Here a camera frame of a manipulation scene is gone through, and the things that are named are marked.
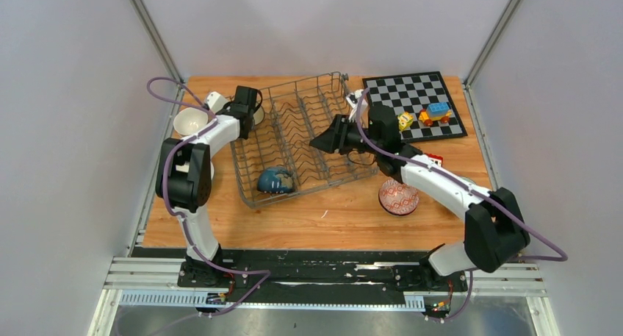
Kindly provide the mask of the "beige bowl with flower sprig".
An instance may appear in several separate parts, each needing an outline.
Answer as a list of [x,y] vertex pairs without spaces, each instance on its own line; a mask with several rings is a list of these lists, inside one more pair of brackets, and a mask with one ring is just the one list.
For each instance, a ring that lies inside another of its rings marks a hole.
[[214,117],[210,111],[188,107],[174,117],[173,129],[182,137],[190,136],[204,129]]

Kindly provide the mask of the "blue white zigzag bowl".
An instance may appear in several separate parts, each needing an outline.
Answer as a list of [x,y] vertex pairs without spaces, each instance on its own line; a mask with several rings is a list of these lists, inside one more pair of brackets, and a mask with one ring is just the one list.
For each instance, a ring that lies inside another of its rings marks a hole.
[[419,205],[419,191],[394,179],[386,180],[378,190],[381,207],[391,215],[412,214]]

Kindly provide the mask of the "mint green leaf bowl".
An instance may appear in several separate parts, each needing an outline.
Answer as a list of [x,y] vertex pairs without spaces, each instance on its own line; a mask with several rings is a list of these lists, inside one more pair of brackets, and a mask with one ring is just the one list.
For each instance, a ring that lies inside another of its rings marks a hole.
[[468,178],[468,177],[461,176],[461,178],[462,178],[464,181],[466,181],[466,182],[472,183],[472,184],[474,184],[474,185],[476,185],[476,184],[477,184],[474,180],[472,180],[472,179],[470,179],[470,178]]

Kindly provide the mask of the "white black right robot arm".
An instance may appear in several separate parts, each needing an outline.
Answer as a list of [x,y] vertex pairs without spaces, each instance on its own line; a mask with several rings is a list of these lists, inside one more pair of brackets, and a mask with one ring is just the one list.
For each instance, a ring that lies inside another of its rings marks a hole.
[[337,115],[309,145],[326,153],[373,154],[383,174],[421,190],[462,219],[461,242],[442,244],[420,260],[419,279],[424,287],[438,290],[457,271],[479,269],[492,273],[530,243],[511,191],[474,185],[404,143],[391,107],[372,106],[367,123],[363,127],[357,115]]

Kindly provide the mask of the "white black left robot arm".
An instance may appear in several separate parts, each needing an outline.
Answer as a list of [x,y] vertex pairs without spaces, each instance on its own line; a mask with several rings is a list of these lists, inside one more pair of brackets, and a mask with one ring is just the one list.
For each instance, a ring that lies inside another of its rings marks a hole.
[[218,112],[200,103],[187,110],[201,115],[192,133],[162,143],[155,191],[168,212],[178,218],[189,259],[199,262],[197,277],[208,287],[218,286],[225,267],[215,258],[220,249],[209,222],[207,202],[212,191],[212,157],[229,143],[248,139],[254,115],[262,108],[263,94],[239,86],[232,100]]

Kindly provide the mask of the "dark blue floral bowl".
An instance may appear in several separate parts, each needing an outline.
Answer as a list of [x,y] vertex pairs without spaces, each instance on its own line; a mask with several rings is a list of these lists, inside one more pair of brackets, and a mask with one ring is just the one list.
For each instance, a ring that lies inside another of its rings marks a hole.
[[260,173],[256,188],[262,193],[269,194],[293,193],[295,179],[285,167],[269,167]]

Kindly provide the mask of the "yellow owl toy block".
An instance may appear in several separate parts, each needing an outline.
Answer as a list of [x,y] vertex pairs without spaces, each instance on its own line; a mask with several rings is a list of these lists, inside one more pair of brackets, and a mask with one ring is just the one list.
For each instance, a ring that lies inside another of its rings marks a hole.
[[414,122],[414,116],[409,112],[403,112],[398,117],[398,126],[401,132],[406,131]]

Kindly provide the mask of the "black white chessboard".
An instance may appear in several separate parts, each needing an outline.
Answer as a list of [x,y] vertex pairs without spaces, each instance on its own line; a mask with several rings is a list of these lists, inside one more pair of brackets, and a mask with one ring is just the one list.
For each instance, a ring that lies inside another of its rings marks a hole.
[[[390,107],[396,116],[406,112],[414,117],[411,125],[401,131],[403,141],[416,143],[467,136],[455,102],[439,71],[370,76],[364,77],[362,82],[370,90],[368,102]],[[435,120],[427,125],[419,118],[420,113],[432,104],[447,105],[449,114],[446,123]]]

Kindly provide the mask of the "red toy house block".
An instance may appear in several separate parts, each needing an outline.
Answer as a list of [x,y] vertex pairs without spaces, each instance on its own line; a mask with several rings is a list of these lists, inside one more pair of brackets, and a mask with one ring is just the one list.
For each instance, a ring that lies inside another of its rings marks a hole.
[[435,154],[427,154],[427,156],[429,157],[429,159],[435,163],[436,165],[442,167],[443,166],[443,161],[444,158]]

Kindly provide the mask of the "toy brick car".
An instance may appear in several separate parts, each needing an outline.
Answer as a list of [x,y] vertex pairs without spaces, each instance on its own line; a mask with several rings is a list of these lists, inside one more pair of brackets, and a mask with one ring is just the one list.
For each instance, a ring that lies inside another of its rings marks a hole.
[[429,104],[422,109],[418,115],[418,120],[425,126],[433,126],[435,122],[448,124],[452,110],[448,102],[438,102]]

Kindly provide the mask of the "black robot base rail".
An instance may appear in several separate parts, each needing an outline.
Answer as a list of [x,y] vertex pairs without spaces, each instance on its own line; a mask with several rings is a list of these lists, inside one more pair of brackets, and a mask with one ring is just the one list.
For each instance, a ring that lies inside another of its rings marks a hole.
[[221,249],[221,269],[189,257],[179,287],[221,288],[236,301],[256,283],[248,302],[285,304],[399,305],[406,292],[441,297],[467,291],[464,272],[426,277],[423,251],[323,251]]

